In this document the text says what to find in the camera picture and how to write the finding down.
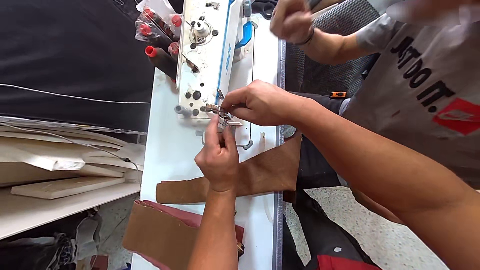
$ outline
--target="chair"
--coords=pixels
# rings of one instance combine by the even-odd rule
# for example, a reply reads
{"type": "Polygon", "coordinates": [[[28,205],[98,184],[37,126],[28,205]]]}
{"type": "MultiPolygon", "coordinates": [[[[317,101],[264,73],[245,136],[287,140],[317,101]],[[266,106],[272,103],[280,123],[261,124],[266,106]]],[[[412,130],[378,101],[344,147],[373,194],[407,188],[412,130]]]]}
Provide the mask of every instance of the chair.
{"type": "MultiPolygon", "coordinates": [[[[378,18],[378,10],[368,0],[346,0],[314,19],[313,26],[331,34],[350,35],[378,18]]],[[[354,94],[361,86],[362,72],[374,59],[369,55],[345,64],[320,64],[291,43],[287,43],[286,56],[285,89],[320,95],[334,91],[354,94]]]]}

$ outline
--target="wristband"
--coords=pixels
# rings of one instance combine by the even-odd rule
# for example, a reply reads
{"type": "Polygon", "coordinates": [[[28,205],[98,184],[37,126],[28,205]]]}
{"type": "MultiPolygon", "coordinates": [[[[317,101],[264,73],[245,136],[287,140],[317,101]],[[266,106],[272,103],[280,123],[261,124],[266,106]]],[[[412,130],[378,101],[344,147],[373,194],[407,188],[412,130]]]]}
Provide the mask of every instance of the wristband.
{"type": "Polygon", "coordinates": [[[308,35],[308,37],[305,41],[303,41],[301,43],[293,43],[293,44],[297,45],[297,46],[305,45],[305,44],[309,43],[310,40],[312,40],[314,34],[315,34],[315,29],[312,27],[312,32],[308,35]]]}

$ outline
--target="black knob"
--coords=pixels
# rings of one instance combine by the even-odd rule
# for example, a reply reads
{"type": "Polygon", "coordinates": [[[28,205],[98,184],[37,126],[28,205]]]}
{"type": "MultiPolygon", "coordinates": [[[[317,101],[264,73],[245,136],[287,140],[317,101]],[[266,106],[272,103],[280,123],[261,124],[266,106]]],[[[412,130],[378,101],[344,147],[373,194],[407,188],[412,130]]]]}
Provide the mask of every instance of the black knob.
{"type": "Polygon", "coordinates": [[[193,93],[193,99],[194,100],[199,100],[201,96],[202,96],[202,93],[200,91],[195,91],[193,93]]]}

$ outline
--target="red spool cap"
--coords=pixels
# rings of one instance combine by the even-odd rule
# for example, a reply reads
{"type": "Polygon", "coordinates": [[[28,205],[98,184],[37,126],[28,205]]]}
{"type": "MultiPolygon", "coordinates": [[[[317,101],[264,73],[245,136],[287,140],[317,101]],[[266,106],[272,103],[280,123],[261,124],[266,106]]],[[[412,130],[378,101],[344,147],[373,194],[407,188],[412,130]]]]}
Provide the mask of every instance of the red spool cap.
{"type": "Polygon", "coordinates": [[[156,49],[153,46],[147,46],[145,48],[145,54],[148,55],[148,57],[155,57],[156,49]]]}
{"type": "Polygon", "coordinates": [[[144,36],[148,36],[149,34],[152,33],[152,28],[146,24],[140,25],[139,29],[140,29],[140,33],[142,33],[142,35],[144,36]]]}
{"type": "Polygon", "coordinates": [[[144,8],[144,14],[148,15],[150,17],[150,19],[153,19],[154,13],[150,8],[144,8]]]}
{"type": "Polygon", "coordinates": [[[170,43],[170,46],[171,48],[171,51],[173,54],[178,54],[179,53],[179,48],[178,48],[178,45],[175,44],[175,43],[170,43]]]}
{"type": "Polygon", "coordinates": [[[179,27],[181,25],[181,17],[180,15],[176,14],[172,17],[172,23],[175,27],[179,27]]]}

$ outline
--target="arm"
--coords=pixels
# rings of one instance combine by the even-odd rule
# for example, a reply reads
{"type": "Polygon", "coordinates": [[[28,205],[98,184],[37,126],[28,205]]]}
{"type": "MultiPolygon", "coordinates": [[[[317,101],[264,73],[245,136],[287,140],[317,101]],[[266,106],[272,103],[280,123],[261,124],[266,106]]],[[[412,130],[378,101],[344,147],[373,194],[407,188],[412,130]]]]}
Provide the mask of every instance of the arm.
{"type": "Polygon", "coordinates": [[[234,214],[239,156],[230,127],[222,134],[225,147],[220,146],[217,125],[215,115],[205,133],[205,146],[195,157],[210,186],[189,270],[238,268],[234,214]]]}
{"type": "Polygon", "coordinates": [[[222,106],[256,124],[302,130],[353,188],[399,217],[450,269],[480,268],[480,195],[444,166],[261,81],[228,93],[222,106]]]}
{"type": "Polygon", "coordinates": [[[370,53],[357,44],[356,34],[334,35],[312,27],[312,17],[304,0],[280,0],[270,23],[270,30],[281,39],[303,43],[314,31],[313,38],[299,46],[311,59],[323,64],[340,64],[370,53]]]}
{"type": "Polygon", "coordinates": [[[343,64],[371,54],[358,46],[355,33],[341,36],[325,33],[318,28],[312,30],[314,31],[312,40],[300,46],[300,49],[308,57],[321,64],[343,64]]]}
{"type": "Polygon", "coordinates": [[[398,224],[405,225],[403,221],[401,221],[396,215],[394,215],[390,210],[387,208],[379,205],[378,203],[374,202],[374,200],[367,197],[361,191],[357,189],[351,189],[352,195],[355,197],[355,200],[363,205],[366,209],[372,211],[373,213],[398,224]]]}

